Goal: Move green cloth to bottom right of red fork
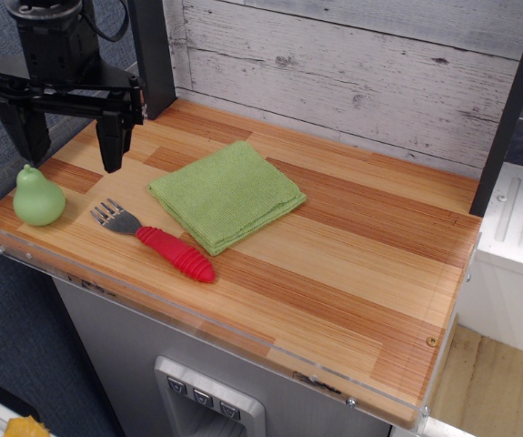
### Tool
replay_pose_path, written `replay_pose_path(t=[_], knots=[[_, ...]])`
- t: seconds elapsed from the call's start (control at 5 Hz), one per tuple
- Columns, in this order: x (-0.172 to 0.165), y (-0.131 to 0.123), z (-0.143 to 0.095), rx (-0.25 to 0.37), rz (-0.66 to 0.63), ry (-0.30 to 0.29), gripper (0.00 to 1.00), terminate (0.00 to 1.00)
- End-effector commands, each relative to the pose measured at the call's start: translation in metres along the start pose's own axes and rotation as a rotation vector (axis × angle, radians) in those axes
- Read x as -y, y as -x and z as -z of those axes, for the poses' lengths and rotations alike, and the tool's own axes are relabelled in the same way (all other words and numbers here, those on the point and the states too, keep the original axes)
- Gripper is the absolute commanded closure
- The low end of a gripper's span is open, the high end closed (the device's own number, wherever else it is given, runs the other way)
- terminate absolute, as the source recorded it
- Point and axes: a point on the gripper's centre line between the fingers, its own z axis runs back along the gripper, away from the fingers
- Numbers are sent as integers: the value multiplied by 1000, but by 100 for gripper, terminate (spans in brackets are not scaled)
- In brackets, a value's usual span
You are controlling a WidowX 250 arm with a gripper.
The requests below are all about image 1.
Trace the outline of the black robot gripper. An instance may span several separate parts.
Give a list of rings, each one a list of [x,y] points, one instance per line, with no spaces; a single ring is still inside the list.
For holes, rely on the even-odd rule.
[[[23,54],[0,57],[0,121],[19,155],[38,165],[49,148],[45,114],[96,120],[106,173],[122,167],[145,119],[142,81],[100,56],[91,17],[17,17]]]

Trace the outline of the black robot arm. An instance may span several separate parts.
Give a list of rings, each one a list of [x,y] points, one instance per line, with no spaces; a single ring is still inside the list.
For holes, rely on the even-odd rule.
[[[119,170],[145,119],[143,82],[109,65],[90,1],[8,1],[22,52],[0,57],[0,122],[19,154],[38,164],[51,146],[46,115],[94,119],[104,169]]]

